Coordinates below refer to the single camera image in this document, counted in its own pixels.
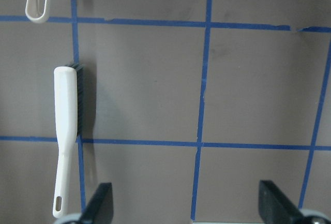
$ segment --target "grid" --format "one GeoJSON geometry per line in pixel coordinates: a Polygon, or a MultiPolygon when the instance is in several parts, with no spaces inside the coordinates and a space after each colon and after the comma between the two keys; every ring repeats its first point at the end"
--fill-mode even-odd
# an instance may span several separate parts
{"type": "MultiPolygon", "coordinates": [[[[322,88],[320,92],[320,99],[318,109],[316,112],[313,133],[310,145],[272,145],[272,144],[243,144],[243,143],[213,143],[204,142],[202,138],[203,133],[203,120],[204,120],[204,93],[207,85],[208,73],[208,57],[209,57],[209,41],[210,30],[212,28],[232,28],[232,29],[256,29],[267,31],[291,31],[288,25],[269,25],[269,24],[250,24],[250,23],[220,23],[212,22],[212,1],[206,0],[205,21],[168,21],[168,20],[139,20],[139,19],[113,19],[107,21],[102,18],[80,18],[77,16],[77,0],[71,0],[71,18],[50,17],[48,22],[54,23],[70,23],[72,26],[72,50],[73,60],[79,62],[79,39],[78,39],[78,24],[79,23],[94,23],[94,24],[110,24],[110,25],[146,25],[146,26],[178,26],[178,27],[202,27],[205,28],[204,34],[204,50],[203,50],[203,63],[202,63],[202,76],[201,76],[201,89],[200,89],[200,104],[199,104],[199,117],[198,117],[198,131],[197,140],[194,142],[184,141],[146,141],[146,140],[115,140],[115,139],[85,139],[78,136],[78,159],[79,159],[79,177],[80,177],[80,194],[81,194],[81,208],[85,208],[85,184],[84,184],[84,143],[99,143],[99,144],[124,144],[124,145],[160,145],[160,146],[186,146],[196,147],[197,153],[195,156],[194,164],[194,177],[192,189],[192,204],[191,204],[191,219],[195,220],[195,211],[197,205],[198,184],[199,184],[199,169],[200,169],[200,156],[203,147],[219,147],[219,148],[242,148],[242,149],[270,149],[270,150],[300,150],[309,151],[304,180],[302,182],[300,199],[298,207],[304,205],[305,194],[309,182],[310,169],[313,161],[315,151],[331,151],[331,146],[316,145],[317,135],[319,132],[320,120],[323,112],[324,98],[328,84],[329,71],[331,67],[331,43],[328,48],[328,55],[325,65],[324,77],[322,88]]],[[[1,22],[28,22],[26,16],[0,16],[1,22]]],[[[306,27],[298,32],[317,32],[317,33],[331,33],[330,27],[311,26],[306,27]]],[[[46,137],[15,137],[15,136],[0,136],[0,140],[12,141],[32,141],[32,142],[56,142],[56,138],[46,137]]]]}

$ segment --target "white brush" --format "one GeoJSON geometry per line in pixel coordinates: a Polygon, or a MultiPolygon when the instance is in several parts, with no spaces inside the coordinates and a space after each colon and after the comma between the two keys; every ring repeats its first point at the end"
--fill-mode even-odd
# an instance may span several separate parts
{"type": "Polygon", "coordinates": [[[54,70],[55,124],[58,161],[53,202],[56,218],[67,214],[72,150],[81,132],[83,67],[78,64],[54,70]]]}

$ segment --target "black bristles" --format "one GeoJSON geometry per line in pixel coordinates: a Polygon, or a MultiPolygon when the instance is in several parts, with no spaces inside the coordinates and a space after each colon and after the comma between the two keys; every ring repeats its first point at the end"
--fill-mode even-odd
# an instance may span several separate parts
{"type": "Polygon", "coordinates": [[[77,136],[82,133],[83,127],[83,96],[84,96],[84,78],[83,78],[83,66],[78,63],[71,63],[66,65],[76,70],[77,73],[77,136]]]}

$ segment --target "cleaning brush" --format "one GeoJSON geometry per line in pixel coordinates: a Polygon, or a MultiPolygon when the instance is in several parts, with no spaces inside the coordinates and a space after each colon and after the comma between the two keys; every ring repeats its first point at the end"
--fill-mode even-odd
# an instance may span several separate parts
{"type": "Polygon", "coordinates": [[[53,216],[67,214],[72,150],[82,129],[83,67],[78,63],[54,70],[55,126],[58,161],[53,216]]]}

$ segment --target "handle hole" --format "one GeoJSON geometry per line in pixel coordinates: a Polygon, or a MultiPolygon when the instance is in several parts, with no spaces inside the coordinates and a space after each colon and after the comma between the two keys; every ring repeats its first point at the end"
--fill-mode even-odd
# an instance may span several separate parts
{"type": "Polygon", "coordinates": [[[55,203],[55,209],[56,211],[61,210],[61,205],[62,205],[62,197],[57,197],[56,198],[56,203],[55,203]]]}
{"type": "Polygon", "coordinates": [[[43,15],[46,0],[37,0],[37,11],[39,15],[43,15]]]}

